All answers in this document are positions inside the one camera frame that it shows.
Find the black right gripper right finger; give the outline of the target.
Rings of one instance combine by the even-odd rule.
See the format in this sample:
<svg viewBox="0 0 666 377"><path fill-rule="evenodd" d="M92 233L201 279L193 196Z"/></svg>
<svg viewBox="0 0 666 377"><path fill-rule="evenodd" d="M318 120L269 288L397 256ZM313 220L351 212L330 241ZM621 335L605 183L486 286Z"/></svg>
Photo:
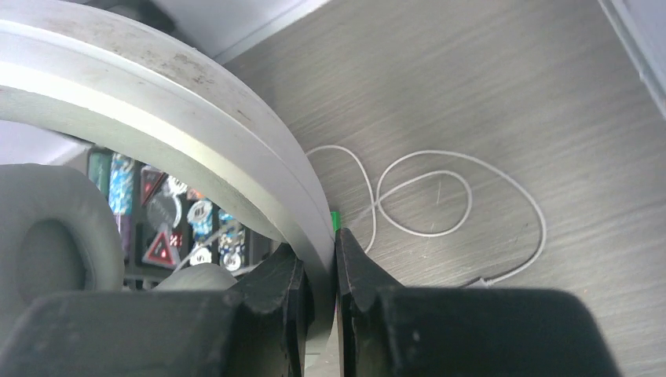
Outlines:
<svg viewBox="0 0 666 377"><path fill-rule="evenodd" d="M344 376L618 376L595 319L543 289L406 287L336 234Z"/></svg>

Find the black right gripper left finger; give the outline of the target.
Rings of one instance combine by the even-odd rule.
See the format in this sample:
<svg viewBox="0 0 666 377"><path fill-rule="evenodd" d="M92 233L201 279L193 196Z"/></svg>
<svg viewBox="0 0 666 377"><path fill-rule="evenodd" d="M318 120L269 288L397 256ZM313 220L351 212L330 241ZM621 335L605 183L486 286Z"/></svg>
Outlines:
<svg viewBox="0 0 666 377"><path fill-rule="evenodd" d="M225 291L67 293L20 318L4 376L300 376L310 294L282 246Z"/></svg>

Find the white gaming headset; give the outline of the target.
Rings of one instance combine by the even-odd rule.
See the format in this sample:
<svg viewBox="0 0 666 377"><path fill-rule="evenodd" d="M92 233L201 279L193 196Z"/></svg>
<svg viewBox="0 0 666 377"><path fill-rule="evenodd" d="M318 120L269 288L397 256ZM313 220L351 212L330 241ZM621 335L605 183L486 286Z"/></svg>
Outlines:
<svg viewBox="0 0 666 377"><path fill-rule="evenodd" d="M314 320L334 318L334 236L324 190L277 114L196 49L62 1L1 4L1 117L70 134L174 175L304 263Z"/></svg>

